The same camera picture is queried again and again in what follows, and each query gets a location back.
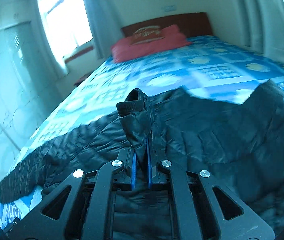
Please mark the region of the black puffer jacket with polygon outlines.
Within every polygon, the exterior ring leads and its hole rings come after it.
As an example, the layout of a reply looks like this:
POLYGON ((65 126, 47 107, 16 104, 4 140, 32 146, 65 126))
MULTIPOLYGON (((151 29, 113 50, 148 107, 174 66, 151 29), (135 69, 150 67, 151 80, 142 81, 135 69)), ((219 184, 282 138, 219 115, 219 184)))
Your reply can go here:
POLYGON ((137 152, 137 186, 116 198, 115 239, 169 239, 167 193, 147 185, 150 146, 190 172, 208 170, 276 234, 284 229, 284 92, 258 85, 242 104, 200 99, 184 89, 147 96, 132 90, 117 110, 53 138, 0 182, 0 202, 53 191, 74 170, 98 170, 119 151, 137 152))

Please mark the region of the dark wooden nightstand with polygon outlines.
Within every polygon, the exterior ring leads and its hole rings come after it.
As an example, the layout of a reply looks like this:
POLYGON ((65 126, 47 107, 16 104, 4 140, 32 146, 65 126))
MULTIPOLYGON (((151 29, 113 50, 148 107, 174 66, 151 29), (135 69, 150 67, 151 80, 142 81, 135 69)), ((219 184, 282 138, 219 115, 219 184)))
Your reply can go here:
POLYGON ((91 73, 86 73, 82 77, 80 77, 73 85, 75 87, 78 87, 80 84, 82 84, 89 76, 91 73))

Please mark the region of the red pillow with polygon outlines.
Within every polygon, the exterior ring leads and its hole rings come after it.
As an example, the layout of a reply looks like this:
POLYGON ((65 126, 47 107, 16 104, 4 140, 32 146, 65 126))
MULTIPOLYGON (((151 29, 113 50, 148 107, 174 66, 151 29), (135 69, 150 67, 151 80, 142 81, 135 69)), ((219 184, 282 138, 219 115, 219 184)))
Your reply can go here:
POLYGON ((150 25, 138 29, 132 36, 122 38, 111 46, 116 63, 190 45, 176 24, 161 29, 150 25))

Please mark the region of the blue patterned bed cover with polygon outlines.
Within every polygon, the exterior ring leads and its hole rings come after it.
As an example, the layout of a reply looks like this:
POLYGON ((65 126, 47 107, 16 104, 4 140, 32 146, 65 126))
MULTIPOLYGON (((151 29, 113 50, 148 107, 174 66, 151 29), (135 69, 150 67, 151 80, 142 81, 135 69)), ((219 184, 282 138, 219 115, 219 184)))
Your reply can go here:
MULTIPOLYGON (((214 36, 190 42, 122 63, 108 58, 44 121, 22 149, 17 164, 45 142, 115 112, 116 104, 134 88, 150 97, 182 88, 196 98, 238 105, 267 81, 284 92, 284 65, 214 36)), ((28 214, 44 197, 42 190, 36 186, 27 196, 0 202, 0 225, 5 227, 28 214)))

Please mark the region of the white curtain by left window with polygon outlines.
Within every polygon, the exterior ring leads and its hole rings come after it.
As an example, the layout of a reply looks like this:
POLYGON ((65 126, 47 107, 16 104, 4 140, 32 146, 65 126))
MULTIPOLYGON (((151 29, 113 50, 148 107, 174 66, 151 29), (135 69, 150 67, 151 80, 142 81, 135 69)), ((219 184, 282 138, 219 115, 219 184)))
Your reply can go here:
POLYGON ((105 59, 123 38, 112 0, 35 0, 35 4, 59 76, 69 72, 66 61, 71 57, 92 48, 98 59, 105 59))

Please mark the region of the white curtain by window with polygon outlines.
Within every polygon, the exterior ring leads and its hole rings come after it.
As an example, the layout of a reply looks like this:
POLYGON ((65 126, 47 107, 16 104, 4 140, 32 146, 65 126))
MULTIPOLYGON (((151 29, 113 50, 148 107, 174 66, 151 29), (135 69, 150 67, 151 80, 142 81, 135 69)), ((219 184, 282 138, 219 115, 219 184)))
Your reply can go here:
POLYGON ((69 72, 66 61, 71 57, 92 48, 98 59, 105 59, 123 38, 112 0, 35 0, 35 4, 59 76, 69 72))
POLYGON ((237 0, 242 46, 284 64, 283 0, 237 0))

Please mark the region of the white wardrobe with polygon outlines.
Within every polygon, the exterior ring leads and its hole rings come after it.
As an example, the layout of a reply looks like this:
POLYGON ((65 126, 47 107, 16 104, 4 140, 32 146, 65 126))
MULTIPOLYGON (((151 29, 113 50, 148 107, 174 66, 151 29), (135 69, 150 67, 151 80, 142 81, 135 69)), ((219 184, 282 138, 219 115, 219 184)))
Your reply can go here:
POLYGON ((0 5, 0 180, 60 102, 33 25, 30 1, 0 5))

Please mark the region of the dark wooden headboard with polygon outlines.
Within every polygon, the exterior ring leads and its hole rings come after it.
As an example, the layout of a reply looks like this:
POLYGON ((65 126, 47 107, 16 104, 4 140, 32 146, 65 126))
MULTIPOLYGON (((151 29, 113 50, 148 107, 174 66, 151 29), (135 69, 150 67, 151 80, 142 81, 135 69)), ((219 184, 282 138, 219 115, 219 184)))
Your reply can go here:
POLYGON ((133 35, 133 33, 149 25, 158 25, 162 29, 176 24, 179 30, 187 37, 196 37, 211 35, 213 36, 213 29, 209 21, 209 17, 206 12, 193 12, 187 14, 178 14, 163 16, 131 24, 122 28, 122 31, 126 37, 133 35))

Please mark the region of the bright window left side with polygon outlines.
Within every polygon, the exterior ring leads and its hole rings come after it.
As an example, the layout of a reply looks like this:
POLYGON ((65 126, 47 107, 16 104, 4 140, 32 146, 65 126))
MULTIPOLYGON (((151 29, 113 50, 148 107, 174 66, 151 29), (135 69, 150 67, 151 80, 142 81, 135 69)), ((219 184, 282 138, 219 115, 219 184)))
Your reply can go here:
POLYGON ((63 60, 92 40, 83 0, 39 0, 39 10, 53 55, 63 60))

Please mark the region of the white curtain by right window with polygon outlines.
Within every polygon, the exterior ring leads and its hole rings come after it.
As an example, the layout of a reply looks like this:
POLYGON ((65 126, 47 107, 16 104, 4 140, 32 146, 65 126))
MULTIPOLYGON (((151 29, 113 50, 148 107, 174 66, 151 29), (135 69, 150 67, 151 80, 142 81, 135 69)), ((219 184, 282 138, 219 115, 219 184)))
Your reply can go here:
POLYGON ((284 64, 283 0, 237 0, 242 46, 284 64))

